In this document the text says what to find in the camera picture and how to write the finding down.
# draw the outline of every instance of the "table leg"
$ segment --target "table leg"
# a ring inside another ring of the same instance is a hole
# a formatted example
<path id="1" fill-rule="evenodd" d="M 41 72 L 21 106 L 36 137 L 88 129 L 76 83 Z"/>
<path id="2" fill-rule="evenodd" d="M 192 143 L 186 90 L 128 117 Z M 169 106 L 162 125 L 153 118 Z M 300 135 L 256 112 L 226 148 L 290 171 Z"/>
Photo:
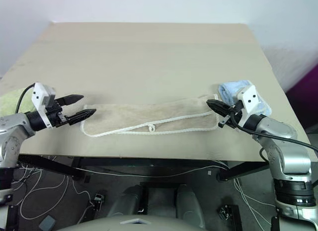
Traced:
<path id="1" fill-rule="evenodd" d="M 77 170 L 68 165 L 64 165 L 56 161 L 46 159 L 39 155 L 20 154 L 18 160 L 20 162 L 23 162 L 23 163 L 26 163 L 31 166 L 38 167 L 44 170 L 49 170 L 55 173 L 72 176 L 73 179 L 81 179 L 84 175 L 84 172 L 82 172 L 81 170 Z"/>
<path id="2" fill-rule="evenodd" d="M 255 161 L 255 162 L 243 162 L 240 165 L 236 165 L 229 170 L 221 170 L 218 174 L 220 181 L 228 181 L 241 176 L 249 175 L 261 170 L 268 169 L 269 165 L 267 162 Z"/>

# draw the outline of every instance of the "white loop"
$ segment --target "white loop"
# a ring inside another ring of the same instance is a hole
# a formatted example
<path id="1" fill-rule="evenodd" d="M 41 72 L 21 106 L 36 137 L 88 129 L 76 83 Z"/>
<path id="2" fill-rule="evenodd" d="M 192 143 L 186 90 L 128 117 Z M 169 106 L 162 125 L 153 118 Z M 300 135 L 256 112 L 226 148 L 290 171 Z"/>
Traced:
<path id="1" fill-rule="evenodd" d="M 156 130 L 156 127 L 154 126 L 154 124 L 147 124 L 148 128 L 149 128 L 149 132 L 154 132 Z"/>

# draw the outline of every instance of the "purple wall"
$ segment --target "purple wall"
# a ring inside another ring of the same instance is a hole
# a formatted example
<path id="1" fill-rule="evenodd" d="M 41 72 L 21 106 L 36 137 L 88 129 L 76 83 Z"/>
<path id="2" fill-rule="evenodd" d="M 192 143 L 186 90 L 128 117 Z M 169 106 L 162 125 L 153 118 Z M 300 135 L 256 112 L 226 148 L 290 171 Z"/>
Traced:
<path id="1" fill-rule="evenodd" d="M 304 128 L 318 124 L 318 65 L 286 95 Z"/>

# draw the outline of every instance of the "yellow-green cloth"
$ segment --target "yellow-green cloth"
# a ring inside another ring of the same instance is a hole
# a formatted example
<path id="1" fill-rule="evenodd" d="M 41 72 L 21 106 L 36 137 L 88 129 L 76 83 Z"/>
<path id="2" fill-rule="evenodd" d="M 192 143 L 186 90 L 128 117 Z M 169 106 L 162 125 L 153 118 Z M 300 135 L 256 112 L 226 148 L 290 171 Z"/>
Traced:
<path id="1" fill-rule="evenodd" d="M 24 88 L 13 90 L 0 97 L 0 117 L 14 114 L 18 100 L 24 91 Z M 21 102 L 19 113 L 26 113 L 28 111 L 35 111 L 31 97 L 32 89 L 29 89 Z"/>

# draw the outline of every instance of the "towel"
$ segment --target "towel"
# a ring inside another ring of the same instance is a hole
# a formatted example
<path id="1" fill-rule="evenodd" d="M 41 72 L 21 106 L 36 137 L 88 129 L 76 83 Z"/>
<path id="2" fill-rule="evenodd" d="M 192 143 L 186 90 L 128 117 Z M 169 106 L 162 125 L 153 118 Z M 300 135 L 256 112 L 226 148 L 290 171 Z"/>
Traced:
<path id="1" fill-rule="evenodd" d="M 211 131 L 218 116 L 206 101 L 217 95 L 183 99 L 164 104 L 96 104 L 89 119 L 81 122 L 81 131 L 90 137 L 110 134 L 162 135 L 193 131 Z"/>
<path id="2" fill-rule="evenodd" d="M 23 91 L 24 91 L 24 88 L 16 89 L 0 97 L 0 117 L 15 113 L 16 105 Z M 19 113 L 26 113 L 29 111 L 33 112 L 36 110 L 32 103 L 31 97 L 32 97 L 32 90 L 29 89 L 25 93 L 21 101 Z"/>
<path id="3" fill-rule="evenodd" d="M 223 83 L 219 86 L 219 93 L 223 102 L 227 103 L 228 105 L 232 106 L 236 103 L 237 93 L 244 88 L 245 86 L 253 85 L 249 80 L 239 80 L 239 81 L 232 81 Z M 266 101 L 257 93 L 259 104 L 256 107 L 254 113 L 257 115 L 264 114 L 269 116 L 272 114 L 271 107 L 266 103 Z"/>

